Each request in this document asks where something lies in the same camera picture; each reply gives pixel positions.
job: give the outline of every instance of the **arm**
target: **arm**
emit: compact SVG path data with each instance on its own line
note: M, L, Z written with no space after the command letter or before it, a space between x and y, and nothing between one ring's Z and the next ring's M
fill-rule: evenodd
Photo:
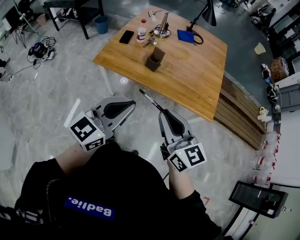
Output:
M189 222L189 227L201 226L203 239L222 240L221 229L211 221L205 213L206 208L200 198L200 194L195 191L189 175L186 172L178 172L168 161L170 190L180 200L179 207L182 210L182 218Z
M96 150L83 151L79 144L75 143L65 152L56 157L56 161L66 175L75 169L84 166Z
M174 166L169 162L169 183L172 187L175 196L178 199L183 199L190 196L194 192L194 187L189 178L189 175L185 172L178 172Z

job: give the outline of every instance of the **white wall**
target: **white wall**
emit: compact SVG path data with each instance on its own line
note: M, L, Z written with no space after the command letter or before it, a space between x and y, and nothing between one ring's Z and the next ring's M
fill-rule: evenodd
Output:
M272 182L300 187L300 110L281 113L280 132Z
M276 8L276 12L271 19L269 27L275 24L280 18L282 18L287 12L289 12L299 0L268 0L268 2Z

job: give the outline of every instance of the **wooden panel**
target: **wooden panel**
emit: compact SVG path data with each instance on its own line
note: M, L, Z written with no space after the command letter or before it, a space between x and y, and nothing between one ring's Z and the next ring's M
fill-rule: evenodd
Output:
M244 114L248 119L258 127L262 134L266 133L264 123L257 119L259 113L258 107L229 79L223 78L220 98L233 106L241 114Z
M233 121L230 117L227 118L228 116L223 116L223 112L220 111L220 109L217 107L216 112L215 112L215 117L214 120L222 124L224 127L235 133L239 138L244 140L250 147L252 147L255 150L260 149L260 143L257 141L253 141L247 134L245 134L241 129L239 129L236 126L236 122Z
M119 43L126 30L136 32L143 18L147 20L147 31L161 23L164 14L157 13L155 18L149 18L149 10L161 9L149 6L131 20L94 58L94 63L133 79L212 121L223 80L227 45L199 26L193 29L203 37L202 45L178 40L177 29L185 30L190 21L170 13L168 22L172 34L157 39L157 47L165 56L161 66L152 72L144 64L153 52L153 45L143 47L136 42L135 36L129 44Z
M240 102L244 103L244 106L247 106L249 111L254 114L254 116L258 115L259 107L249 99L238 86L236 86L233 82L231 82L227 77L223 77L222 88L235 96Z
M225 116L227 119L231 119L241 131L249 136L249 138L251 138L257 144L260 144L262 134L258 131L258 129L256 129L255 126L253 126L247 119L243 118L238 111L228 105L221 98L219 99L216 111Z
M239 111L246 119L253 122L254 126L257 126L259 131L262 134L266 133L266 129L261 125L257 116L254 116L247 107L244 106L243 103L240 103L237 99L235 99L231 94L227 93L225 90L221 89L220 98L230 104L233 108Z

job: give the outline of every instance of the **black phone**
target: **black phone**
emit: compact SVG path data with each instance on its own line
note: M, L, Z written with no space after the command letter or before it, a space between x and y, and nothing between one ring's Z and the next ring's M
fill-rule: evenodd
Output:
M125 43L125 44L128 44L131 37L133 36L134 32L133 31L129 31L129 30L126 30L123 34L123 36L121 37L120 39L120 43Z

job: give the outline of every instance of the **trash bin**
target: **trash bin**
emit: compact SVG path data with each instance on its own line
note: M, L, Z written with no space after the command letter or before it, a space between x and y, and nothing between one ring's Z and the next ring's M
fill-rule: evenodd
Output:
M256 53L257 55L266 52L265 48L263 47L263 45L262 45L261 43L258 43L258 44L257 44L257 46L254 48L254 51L255 51L255 53Z
M39 23L39 25L43 26L46 24L46 16L45 16L45 13L40 15L38 18L37 18L37 22Z
M99 34L105 34L108 31L108 18L107 16L97 17L95 19L96 28Z

